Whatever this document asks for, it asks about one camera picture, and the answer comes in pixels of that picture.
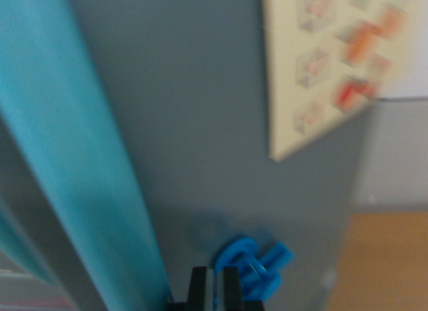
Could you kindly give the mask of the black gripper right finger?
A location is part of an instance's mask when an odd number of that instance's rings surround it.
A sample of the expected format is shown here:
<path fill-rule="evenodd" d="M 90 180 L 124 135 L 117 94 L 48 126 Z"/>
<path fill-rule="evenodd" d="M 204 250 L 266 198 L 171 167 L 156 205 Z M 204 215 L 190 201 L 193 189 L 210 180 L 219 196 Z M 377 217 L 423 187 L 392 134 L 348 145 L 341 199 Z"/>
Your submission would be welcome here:
<path fill-rule="evenodd" d="M 241 283 L 237 267 L 223 269 L 224 305 L 242 305 Z"/>

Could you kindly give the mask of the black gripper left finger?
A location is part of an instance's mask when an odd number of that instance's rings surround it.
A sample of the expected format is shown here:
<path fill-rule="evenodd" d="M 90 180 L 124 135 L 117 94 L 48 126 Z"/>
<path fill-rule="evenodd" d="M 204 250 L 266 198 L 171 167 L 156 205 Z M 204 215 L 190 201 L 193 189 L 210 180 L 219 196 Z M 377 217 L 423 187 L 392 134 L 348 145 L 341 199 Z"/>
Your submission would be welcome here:
<path fill-rule="evenodd" d="M 187 295 L 188 305 L 204 305 L 207 280 L 207 267 L 194 267 L 191 273 L 189 291 Z"/>

